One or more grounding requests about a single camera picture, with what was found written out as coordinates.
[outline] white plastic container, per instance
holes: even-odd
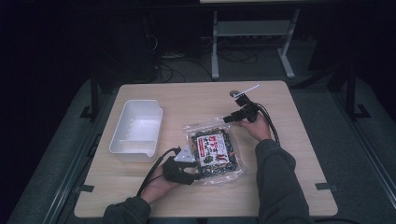
[[[157,101],[126,102],[110,143],[110,152],[122,161],[154,161],[162,121],[163,110]]]

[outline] person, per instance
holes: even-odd
[[[266,118],[259,113],[255,122],[238,121],[240,127],[259,141],[255,148],[257,158],[257,188],[260,208],[258,222],[262,223],[313,223],[308,204],[294,173],[295,159],[271,137]],[[163,168],[152,175],[160,176]],[[177,183],[163,176],[150,182],[141,197],[126,199],[123,203],[107,207],[103,223],[146,223],[150,204],[160,200]]]

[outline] seaweed package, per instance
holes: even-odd
[[[222,118],[187,125],[184,131],[198,163],[196,172],[201,177],[198,182],[217,184],[234,180],[244,173],[233,143],[231,125],[224,123]]]

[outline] wooden table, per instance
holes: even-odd
[[[185,146],[182,126],[194,122],[228,116],[239,109],[232,90],[250,91],[251,101],[268,110],[279,135],[280,143],[297,160],[296,174],[309,204],[310,215],[332,216],[337,206],[328,189],[317,190],[325,183],[318,159],[306,134],[287,85],[282,81],[210,82],[183,84],[125,85],[120,88],[108,118],[102,139],[94,156],[85,185],[92,192],[82,191],[75,208],[77,217],[101,217],[111,203],[135,196],[153,163],[122,162],[109,151],[121,110],[128,100],[157,100],[163,109],[163,126],[159,139],[159,155],[171,147]],[[233,127],[234,140],[247,172],[236,181],[212,186],[181,186],[153,204],[152,217],[256,217],[259,199],[256,187],[258,143],[246,130]]]

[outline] person's left hand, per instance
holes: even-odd
[[[143,193],[141,194],[141,198],[145,200],[148,204],[154,203],[155,201],[161,199],[167,192],[180,184],[167,181],[163,176],[163,166],[159,166],[154,173],[152,174],[151,182],[145,187]]]

